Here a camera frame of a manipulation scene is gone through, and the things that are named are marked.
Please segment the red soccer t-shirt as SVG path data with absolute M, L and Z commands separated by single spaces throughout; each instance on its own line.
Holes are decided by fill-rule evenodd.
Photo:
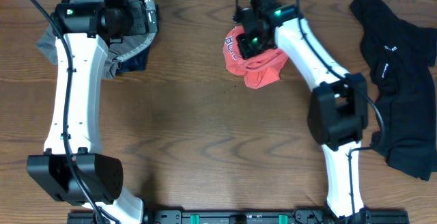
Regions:
M 225 37 L 223 56 L 226 69 L 242 76 L 244 84 L 251 89 L 259 89 L 280 79 L 280 71 L 289 57 L 280 49 L 269 49 L 266 52 L 244 59 L 238 48 L 237 36 L 244 33 L 242 26 L 235 26 Z

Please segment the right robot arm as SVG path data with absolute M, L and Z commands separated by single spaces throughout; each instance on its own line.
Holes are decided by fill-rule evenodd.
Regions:
M 358 160 L 363 130 L 367 127 L 367 86 L 361 74 L 350 74 L 314 36 L 299 3 L 249 0 L 236 6 L 234 21 L 243 27 L 237 36 L 243 59 L 283 51 L 311 91 L 307 123 L 321 145 L 326 161 L 330 210 L 325 221 L 368 223 L 359 189 Z

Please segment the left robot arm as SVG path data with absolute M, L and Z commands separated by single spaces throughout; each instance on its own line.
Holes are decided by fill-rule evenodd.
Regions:
M 86 208 L 69 223 L 151 223 L 123 183 L 120 160 L 104 155 L 99 131 L 105 74 L 143 70 L 158 31 L 153 0 L 62 0 L 46 15 L 55 36 L 57 86 L 51 128 L 27 172 L 55 201 Z

